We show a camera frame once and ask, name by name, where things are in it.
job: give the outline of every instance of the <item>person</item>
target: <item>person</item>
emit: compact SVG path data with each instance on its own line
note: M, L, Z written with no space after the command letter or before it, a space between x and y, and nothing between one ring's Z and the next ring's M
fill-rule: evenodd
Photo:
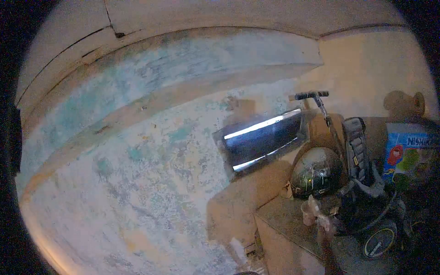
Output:
M345 272L339 266L336 261L336 257L331 249L331 240L333 239L336 228L330 221L326 221L329 224L323 224L318 219L318 242L321 245L323 251L323 258L325 262L325 275L342 275Z

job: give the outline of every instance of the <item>wall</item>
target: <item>wall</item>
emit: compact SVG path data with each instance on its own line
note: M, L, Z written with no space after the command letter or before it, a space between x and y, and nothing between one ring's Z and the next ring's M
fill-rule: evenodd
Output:
M383 24L405 25L387 1L60 1L29 48L15 102L26 128L36 105L76 68L164 33L232 26L316 39L342 29Z
M16 183L33 239L60 274L248 270L252 212L284 177L230 184L211 134L239 111L227 110L231 96L254 102L243 116L292 109L292 77L320 64L315 40L218 28L155 37L80 67L25 131ZM279 169L286 176L290 165L270 171Z
M385 123L411 119L414 114L404 110L410 110L417 92L425 98L425 117L438 122L438 97L412 33L348 34L320 40L324 65L301 76L296 89L328 90L330 96L323 102L329 112L344 118L363 117L370 153L380 158L387 140ZM308 103L316 108L311 100Z

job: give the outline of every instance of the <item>debris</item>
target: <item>debris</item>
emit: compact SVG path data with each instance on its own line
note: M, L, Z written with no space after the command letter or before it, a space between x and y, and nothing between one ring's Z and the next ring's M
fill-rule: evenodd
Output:
M292 186L290 185L290 180L288 180L287 184L279 192L279 195L283 198L290 198L292 194Z

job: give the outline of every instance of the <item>peeling paint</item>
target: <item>peeling paint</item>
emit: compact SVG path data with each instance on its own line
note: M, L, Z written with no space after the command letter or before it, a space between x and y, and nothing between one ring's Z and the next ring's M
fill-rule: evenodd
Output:
M74 248L67 256L90 265L85 274L234 274L246 265L236 250L254 234L247 208L236 210L231 224L244 226L244 237L233 241L227 230L217 242L209 236L208 202L231 185L211 134L237 111L227 110L228 97L264 101L256 112L272 114L287 108L279 98L296 80L233 88L212 81L205 87L213 92L194 97L190 89L165 88L243 66L320 62L317 53L316 60L292 54L292 35L279 33L270 44L280 56L250 58L239 46L256 39L254 31L226 39L169 34L127 46L63 81L71 94L26 140L17 189L54 241ZM246 193L236 196L244 200Z

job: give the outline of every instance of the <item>beige wall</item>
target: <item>beige wall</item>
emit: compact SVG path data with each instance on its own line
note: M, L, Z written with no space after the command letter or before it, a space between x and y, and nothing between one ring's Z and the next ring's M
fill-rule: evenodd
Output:
M385 123L410 117L412 114L405 110L415 93L424 95L425 117L439 120L434 83L412 33L375 32L321 39L319 51L324 65L300 77L297 91L328 90L330 97L323 102L329 113L363 117L374 158L383 153ZM309 104L316 108L314 102Z

